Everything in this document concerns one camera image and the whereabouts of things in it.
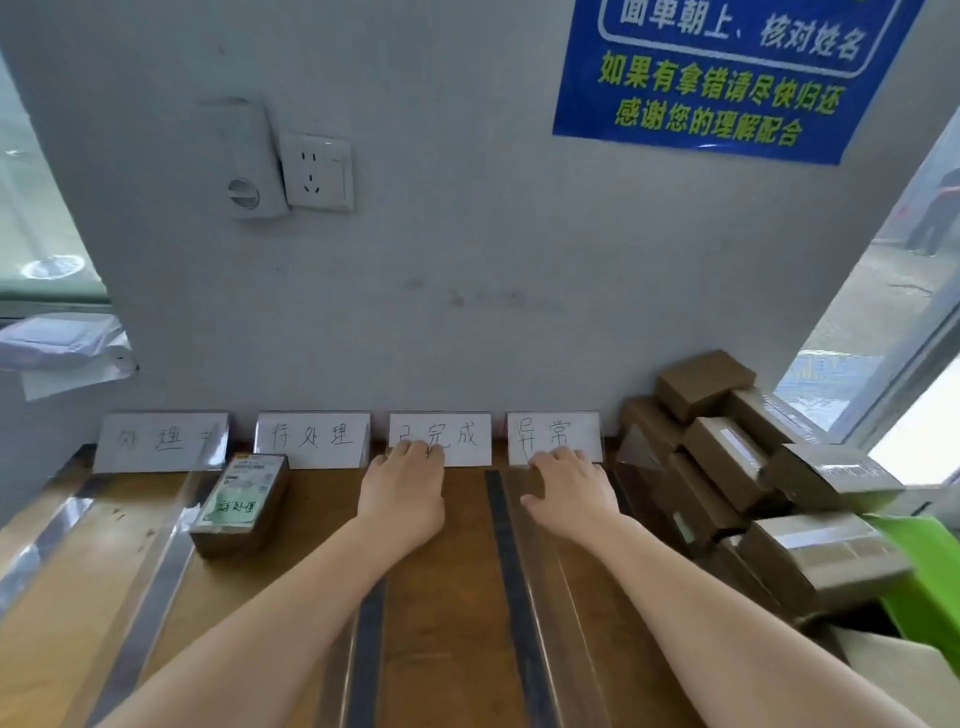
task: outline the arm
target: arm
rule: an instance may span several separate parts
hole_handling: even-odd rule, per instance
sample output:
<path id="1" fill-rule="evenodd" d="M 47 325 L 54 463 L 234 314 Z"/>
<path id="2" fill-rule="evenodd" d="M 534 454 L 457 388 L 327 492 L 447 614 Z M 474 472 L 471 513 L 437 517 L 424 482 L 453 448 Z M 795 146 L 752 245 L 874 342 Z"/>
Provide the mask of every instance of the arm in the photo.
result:
<path id="1" fill-rule="evenodd" d="M 924 728 L 885 692 L 619 513 L 580 451 L 538 452 L 545 498 L 523 504 L 590 551 L 656 637 L 710 728 Z"/>
<path id="2" fill-rule="evenodd" d="M 367 592 L 444 524 L 443 479 L 443 448 L 400 443 L 374 458 L 356 518 L 183 650 L 101 728 L 283 725 Z"/>

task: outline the wall socket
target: wall socket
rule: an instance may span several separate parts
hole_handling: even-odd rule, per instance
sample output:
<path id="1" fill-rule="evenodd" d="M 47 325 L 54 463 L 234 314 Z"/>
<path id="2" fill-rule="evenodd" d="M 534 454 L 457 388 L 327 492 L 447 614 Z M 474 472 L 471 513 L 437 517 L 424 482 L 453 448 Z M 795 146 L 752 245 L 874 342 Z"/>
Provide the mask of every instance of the wall socket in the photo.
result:
<path id="1" fill-rule="evenodd" d="M 285 133 L 280 136 L 280 163 L 290 206 L 353 210 L 353 153 L 349 142 Z"/>

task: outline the wall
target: wall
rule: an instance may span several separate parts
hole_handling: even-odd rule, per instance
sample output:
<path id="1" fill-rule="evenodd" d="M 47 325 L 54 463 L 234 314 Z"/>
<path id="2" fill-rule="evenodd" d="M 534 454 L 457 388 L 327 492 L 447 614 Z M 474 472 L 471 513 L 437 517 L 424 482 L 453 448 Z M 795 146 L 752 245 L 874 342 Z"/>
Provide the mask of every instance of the wall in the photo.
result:
<path id="1" fill-rule="evenodd" d="M 552 136 L 572 8 L 4 3 L 0 45 L 143 371 L 3 417 L 569 407 L 612 425 L 658 367 L 717 346 L 774 383 L 960 100 L 960 7 L 927 0 L 839 167 Z M 191 112 L 228 94 L 352 141 L 356 214 L 213 214 Z"/>

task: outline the green bag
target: green bag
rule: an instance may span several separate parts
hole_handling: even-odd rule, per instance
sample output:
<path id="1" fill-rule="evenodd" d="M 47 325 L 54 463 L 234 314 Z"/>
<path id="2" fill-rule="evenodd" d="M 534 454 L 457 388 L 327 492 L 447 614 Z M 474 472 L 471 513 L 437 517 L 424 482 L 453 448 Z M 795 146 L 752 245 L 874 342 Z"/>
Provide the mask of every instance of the green bag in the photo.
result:
<path id="1" fill-rule="evenodd" d="M 915 569 L 880 599 L 887 615 L 905 639 L 939 649 L 960 677 L 960 542 L 936 519 L 864 518 Z"/>

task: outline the package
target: package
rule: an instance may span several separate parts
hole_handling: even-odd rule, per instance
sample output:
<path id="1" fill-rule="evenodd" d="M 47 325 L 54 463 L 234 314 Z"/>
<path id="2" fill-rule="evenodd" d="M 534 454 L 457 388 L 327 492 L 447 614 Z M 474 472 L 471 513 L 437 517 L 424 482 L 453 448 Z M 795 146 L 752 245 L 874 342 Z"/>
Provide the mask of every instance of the package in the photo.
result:
<path id="1" fill-rule="evenodd" d="M 624 400 L 620 408 L 620 423 L 628 434 L 631 427 L 639 428 L 662 465 L 666 464 L 671 453 L 680 449 L 684 439 L 684 426 L 657 404 L 653 397 Z"/>
<path id="2" fill-rule="evenodd" d="M 912 571 L 899 548 L 849 513 L 753 522 L 738 553 L 797 615 L 850 609 L 881 596 Z"/>
<path id="3" fill-rule="evenodd" d="M 938 649 L 882 635 L 832 627 L 846 663 L 930 728 L 953 728 L 960 682 Z"/>
<path id="4" fill-rule="evenodd" d="M 235 455 L 190 526 L 204 558 L 250 555 L 269 534 L 290 480 L 286 455 Z"/>
<path id="5" fill-rule="evenodd" d="M 684 435 L 684 448 L 740 513 L 779 516 L 786 511 L 783 494 L 759 481 L 766 455 L 732 420 L 697 418 Z"/>
<path id="6" fill-rule="evenodd" d="M 626 463 L 614 463 L 612 474 L 613 480 L 620 486 L 627 500 L 629 515 L 658 539 L 689 558 L 692 555 L 687 548 L 687 544 L 692 541 L 692 538 L 687 538 L 689 531 L 685 536 L 676 521 L 664 514 L 653 500 L 655 487 L 662 481 L 662 473 L 658 473 L 660 477 L 652 480 L 648 473 L 640 468 Z"/>
<path id="7" fill-rule="evenodd" d="M 760 471 L 760 482 L 808 512 L 871 513 L 903 492 L 899 480 L 847 445 L 780 446 Z"/>
<path id="8" fill-rule="evenodd" d="M 920 516 L 958 493 L 960 483 L 904 485 L 903 491 L 877 512 L 881 516 Z"/>
<path id="9" fill-rule="evenodd" d="M 729 587 L 748 597 L 771 614 L 791 623 L 799 621 L 799 616 L 791 617 L 777 601 L 770 588 L 757 576 L 743 560 L 738 551 L 742 535 L 721 539 L 717 548 L 710 554 L 710 573 Z"/>
<path id="10" fill-rule="evenodd" d="M 41 313 L 0 331 L 0 369 L 70 369 L 86 364 L 123 333 L 108 313 Z"/>
<path id="11" fill-rule="evenodd" d="M 768 454 L 780 445 L 822 445 L 830 442 L 826 430 L 804 417 L 777 395 L 755 387 L 730 392 L 723 414 L 749 434 Z"/>
<path id="12" fill-rule="evenodd" d="M 723 536 L 742 533 L 747 521 L 720 494 L 688 455 L 674 452 L 654 501 L 674 520 L 690 544 L 710 546 Z"/>
<path id="13" fill-rule="evenodd" d="M 720 414 L 731 389 L 754 386 L 756 374 L 726 352 L 708 352 L 664 370 L 654 394 L 685 425 Z"/>

